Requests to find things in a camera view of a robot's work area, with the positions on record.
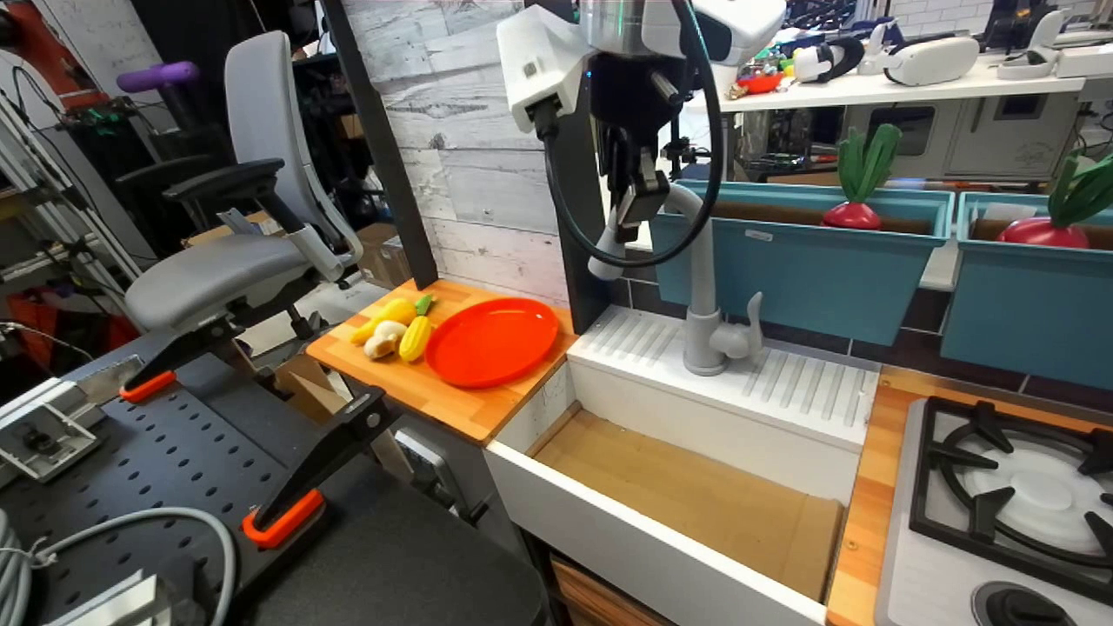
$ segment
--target office chair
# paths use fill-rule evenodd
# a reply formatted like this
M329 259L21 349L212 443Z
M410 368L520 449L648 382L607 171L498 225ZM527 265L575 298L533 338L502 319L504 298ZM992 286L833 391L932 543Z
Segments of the office chair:
M360 243L318 188L307 149L293 54L283 32L234 47L225 105L237 166L171 185L163 199L193 214L229 208L223 222L234 235L177 250L128 286L133 323L177 333L126 382L126 396L134 404L171 388L177 367L283 311L299 338L314 338L315 329L293 304L318 279L345 283L357 272ZM283 237L261 237L237 208L265 208Z

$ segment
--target wooden countertop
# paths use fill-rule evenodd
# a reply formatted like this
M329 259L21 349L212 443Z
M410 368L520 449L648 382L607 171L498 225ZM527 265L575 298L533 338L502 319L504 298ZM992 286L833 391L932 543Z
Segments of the wooden countertop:
M456 317L465 308L475 308L482 298L498 298L502 291L473 289L463 283L433 283L423 289L439 298L430 311L430 323ZM371 362L360 356L360 349L350 341L350 333L375 312L379 304L402 297L415 298L415 283L386 291L370 311L356 312L341 329L327 331L318 341L308 344L308 358L360 382L360 388L383 388L392 400L408 404L410 410L448 424L452 431L487 447L504 420L547 382L547 376L564 362L567 344L575 341L567 312L557 311L564 319L561 352L548 356L548 362L506 388L495 391L456 391L440 382L423 362Z
M876 388L868 435L856 478L856 492L846 516L841 546L833 558L827 622L833 626L873 626L876 592L883 578L883 552L890 533L890 504L897 486L901 447L905 447L905 413L920 396L949 400L992 400L999 410L1014 418L1059 424L1087 431L1091 420L1081 410L1044 410L1033 404L1014 404L1014 396L964 388L952 380L934 380L907 368L888 368Z

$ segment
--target stove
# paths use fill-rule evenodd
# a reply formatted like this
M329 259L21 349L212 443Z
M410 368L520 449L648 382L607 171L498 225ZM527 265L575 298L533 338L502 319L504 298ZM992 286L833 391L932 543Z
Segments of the stove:
M992 404L907 413L878 622L1113 626L1113 431Z

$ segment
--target gray faucet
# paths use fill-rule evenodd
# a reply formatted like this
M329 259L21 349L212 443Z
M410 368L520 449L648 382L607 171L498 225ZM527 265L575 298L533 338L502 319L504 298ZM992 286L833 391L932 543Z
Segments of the gray faucet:
M694 218L701 203L691 188L672 185L663 206ZM689 253L691 297L683 323L685 368L694 376L715 376L725 362L763 362L763 291L747 304L752 329L718 319L713 222L705 222L691 242Z

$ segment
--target red plate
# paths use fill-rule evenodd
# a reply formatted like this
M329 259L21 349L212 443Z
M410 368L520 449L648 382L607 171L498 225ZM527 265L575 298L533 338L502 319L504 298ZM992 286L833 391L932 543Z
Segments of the red plate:
M423 358L463 391L512 382L541 367L561 341L561 319L535 298L487 298L448 317Z

